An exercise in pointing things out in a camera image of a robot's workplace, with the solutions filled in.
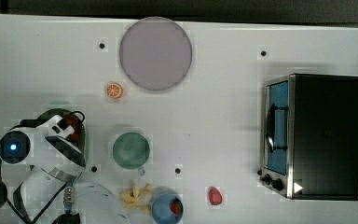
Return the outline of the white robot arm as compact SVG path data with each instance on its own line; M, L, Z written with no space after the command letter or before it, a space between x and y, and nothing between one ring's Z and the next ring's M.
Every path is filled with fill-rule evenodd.
M54 199L86 167L82 151L68 137L69 121L23 119L0 139L0 159L9 165L27 165L31 174L12 194L14 210L26 224L35 224Z

